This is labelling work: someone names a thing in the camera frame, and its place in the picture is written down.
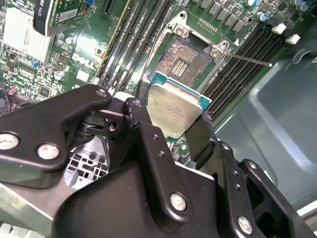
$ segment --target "motherboard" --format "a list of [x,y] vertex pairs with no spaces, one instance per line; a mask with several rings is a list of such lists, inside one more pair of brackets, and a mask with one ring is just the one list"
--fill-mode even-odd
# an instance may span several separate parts
[[[198,98],[193,108],[209,112],[214,123],[317,17],[316,0],[0,3],[0,81],[12,108],[85,84],[135,96],[140,83],[159,74],[171,79],[169,88],[157,82],[146,88],[149,103],[159,101],[154,87],[168,92],[181,88],[187,93],[182,100]],[[209,100],[206,108],[201,99]],[[167,136],[175,160],[189,156],[183,131],[176,138]]]

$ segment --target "ram slot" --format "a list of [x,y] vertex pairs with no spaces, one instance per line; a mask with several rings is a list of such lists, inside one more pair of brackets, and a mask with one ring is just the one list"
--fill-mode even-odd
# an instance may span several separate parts
[[[259,25],[236,54],[256,60],[270,61],[285,45],[284,40],[264,25]],[[212,100],[208,111],[217,118],[249,85],[263,66],[240,59],[231,59],[212,82],[204,95]]]
[[154,23],[149,23],[149,25],[146,28],[146,31],[148,33],[143,36],[141,39],[142,44],[139,44],[139,50],[137,51],[136,56],[134,57],[133,62],[131,63],[131,66],[126,73],[125,77],[123,80],[120,82],[120,90],[124,90],[129,82],[129,80],[132,77],[133,72],[136,70],[137,66],[139,65],[141,59],[142,59],[142,54],[145,52],[146,48],[149,46],[151,43],[151,39],[155,37],[155,35],[159,32],[159,28],[162,25],[165,15],[168,12],[168,9],[171,6],[172,1],[167,0],[167,1],[162,1],[160,6],[160,10],[156,11],[155,17],[153,19],[156,19]]

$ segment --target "green circuit board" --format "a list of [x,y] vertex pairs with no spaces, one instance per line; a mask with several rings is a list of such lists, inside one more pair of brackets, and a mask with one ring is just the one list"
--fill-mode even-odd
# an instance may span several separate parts
[[[188,82],[188,87],[209,97],[207,94],[214,80],[232,58],[225,57],[215,68],[215,61],[206,54],[199,37],[181,38],[168,32],[159,38],[176,16],[185,12],[186,25],[193,32],[213,44],[227,41],[228,52],[235,54],[248,47],[246,42],[263,24],[259,13],[266,14],[265,24],[270,21],[273,25],[283,23],[286,31],[301,35],[315,21],[317,9],[316,0],[310,2],[306,11],[291,5],[289,0],[258,0],[254,6],[246,6],[244,0],[94,0],[93,3],[80,0],[81,7],[72,26],[51,38],[52,45],[48,46],[48,60],[45,61],[17,50],[20,42],[14,44],[15,39],[9,38],[10,29],[15,25],[8,22],[8,11],[15,8],[25,19],[33,17],[35,1],[2,0],[0,6],[0,80],[10,90],[11,97],[18,101],[42,101],[91,83],[104,86],[112,94],[116,91],[135,94],[144,75],[151,80],[160,70],[175,76],[175,80]],[[78,0],[70,1],[69,5],[76,5],[74,1]],[[290,46],[282,45],[269,62],[276,62]],[[173,49],[178,49],[180,55],[188,54],[192,61],[182,61],[180,56],[168,62]],[[220,121],[268,69],[264,67],[250,78],[225,104],[223,113],[214,122]],[[172,153],[176,160],[189,155],[184,136],[170,143],[173,143]]]

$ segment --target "black memory slot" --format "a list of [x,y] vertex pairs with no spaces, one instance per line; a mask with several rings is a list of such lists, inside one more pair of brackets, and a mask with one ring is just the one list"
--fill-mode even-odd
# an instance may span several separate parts
[[[275,44],[275,41],[270,40],[270,38],[263,38],[263,40],[258,41],[253,47],[251,47],[250,52],[248,54],[246,54],[246,57],[255,59],[255,60],[263,60],[263,55],[265,53],[269,53],[269,50],[271,50],[271,48],[273,47],[273,45]],[[249,73],[251,71],[251,68],[254,66],[255,64],[244,61],[244,60],[240,60],[239,62],[239,66],[237,67],[237,71],[234,73],[234,75],[227,76],[224,80],[226,80],[225,83],[222,83],[216,91],[214,91],[214,93],[212,94],[212,98],[213,98],[213,102],[212,102],[212,106],[214,106],[215,102],[218,100],[218,98],[226,93],[226,92],[230,92],[231,88],[230,85],[233,85],[234,83],[236,83],[237,81],[241,80],[241,75],[243,75],[243,72],[247,72]]]
[[[268,27],[259,25],[236,54],[270,61],[284,44],[283,38],[273,34]],[[212,100],[208,111],[213,112],[213,119],[216,119],[245,90],[262,69],[262,65],[240,59],[233,58],[228,62],[204,93]]]
[[[273,58],[274,55],[277,54],[277,52],[282,48],[282,45],[277,45],[275,49],[268,55],[268,58]],[[234,99],[239,96],[239,94],[244,90],[245,87],[247,87],[253,80],[255,76],[264,68],[264,66],[261,65],[256,65],[256,67],[252,70],[252,73],[248,75],[248,79],[243,82],[243,84],[237,89],[234,90],[231,95],[227,98],[220,99],[221,104],[218,107],[213,107],[214,108],[214,114],[213,118],[217,118],[218,116],[221,115],[221,113],[228,107]]]
[[162,25],[162,23],[164,21],[165,14],[166,14],[167,10],[169,9],[171,3],[172,3],[172,1],[168,0],[164,4],[163,10],[161,10],[158,13],[158,17],[157,17],[158,21],[156,21],[156,23],[151,27],[150,33],[147,35],[142,47],[139,49],[137,55],[135,56],[135,59],[133,60],[128,73],[126,74],[122,83],[120,84],[120,90],[125,89],[125,87],[127,86],[127,83],[129,82],[133,72],[135,71],[136,67],[140,63],[140,60],[142,58],[141,55],[144,53],[145,49],[148,47],[151,39],[155,36],[155,33],[156,33],[157,29],[159,28],[159,26]]
[[121,64],[121,67],[118,71],[118,73],[115,76],[115,79],[120,81],[126,67],[128,66],[129,62],[132,59],[132,56],[134,54],[134,49],[137,47],[138,43],[140,42],[143,35],[145,35],[147,28],[151,22],[151,18],[153,18],[153,15],[159,10],[160,4],[153,4],[150,12],[147,13],[146,19],[144,20],[144,23],[142,24],[142,27],[138,30],[138,37],[133,42],[133,46],[131,47],[131,51],[129,54],[124,58],[124,62]]
[[[271,59],[280,49],[280,45],[275,43],[275,45],[269,50],[268,54],[261,59]],[[224,94],[222,97],[219,97],[217,101],[212,105],[212,108],[215,112],[219,111],[220,107],[226,102],[231,102],[236,96],[238,96],[244,88],[252,81],[252,79],[260,72],[264,66],[256,65],[253,63],[248,63],[248,67],[245,68],[244,72],[237,78],[233,84],[226,89],[228,93]]]
[[[261,28],[257,28],[253,34],[246,40],[245,45],[251,45],[253,42],[257,42],[259,37],[261,36],[261,33],[263,33]],[[245,54],[249,51],[249,47],[241,47],[237,51],[237,55],[245,56]],[[240,62],[239,59],[231,59],[228,64],[225,66],[225,68],[220,72],[218,77],[214,80],[214,82],[209,86],[209,88],[205,91],[204,95],[209,96],[212,95],[213,91],[217,88],[220,81],[223,80],[224,76],[231,73],[234,70],[237,70],[237,64]]]
[[[140,13],[142,12],[142,7],[139,7],[139,5],[142,5],[143,4],[143,0],[142,1],[134,1],[133,2],[133,5],[131,6],[131,9],[129,11],[129,14],[128,16],[126,17],[126,21],[125,23],[127,23],[127,20],[130,19],[132,17],[132,15],[135,15],[135,12],[137,11],[137,14],[136,15],[140,15]],[[122,46],[126,46],[127,42],[128,42],[128,39],[129,38],[129,35],[131,34],[131,29],[134,29],[135,25],[138,23],[137,21],[137,17],[134,17],[132,19],[132,23],[131,23],[131,26],[129,27],[130,30],[127,30],[127,31],[123,31],[124,27],[125,27],[125,24],[122,26],[122,30],[120,31],[120,34],[117,36],[117,41],[115,41],[116,43],[113,45],[113,48],[111,49],[110,53],[109,53],[109,56],[107,57],[106,61],[105,61],[105,65],[107,66],[109,64],[109,61],[110,59],[112,58],[113,55],[115,55],[114,57],[114,60],[113,62],[111,63],[111,66],[110,68],[108,69],[107,73],[106,73],[106,76],[105,76],[105,80],[107,80],[106,83],[109,83],[109,78],[112,76],[113,72],[115,71],[115,68],[117,66],[117,64],[119,63],[123,53],[124,53],[124,50],[126,49],[125,47],[122,47]]]
[[[260,56],[263,50],[264,51],[267,50],[262,46],[264,46],[265,42],[267,41],[268,41],[268,38],[262,38],[262,40],[257,41],[253,47],[249,48],[250,49],[249,52],[244,54],[244,56],[248,58],[256,59],[256,60],[261,60]],[[240,73],[248,65],[252,65],[252,63],[249,63],[244,60],[238,60],[237,66],[235,67],[235,69],[231,71],[230,74],[225,74],[223,76],[222,81],[220,82],[220,84],[218,84],[218,87],[215,88],[211,94],[213,99],[212,105],[215,103],[218,97],[220,97],[223,93],[226,92],[226,89],[228,88],[228,86],[232,84],[232,82],[235,81],[235,79],[239,77]]]

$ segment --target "cable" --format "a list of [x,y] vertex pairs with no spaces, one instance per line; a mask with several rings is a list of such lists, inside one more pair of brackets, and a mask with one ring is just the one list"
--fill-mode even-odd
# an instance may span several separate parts
[[11,112],[14,112],[16,109],[18,109],[19,107],[25,106],[27,104],[34,104],[34,103],[38,103],[39,101],[36,100],[30,100],[30,101],[26,101],[26,102],[21,102],[21,103],[17,103],[14,108],[11,109]]

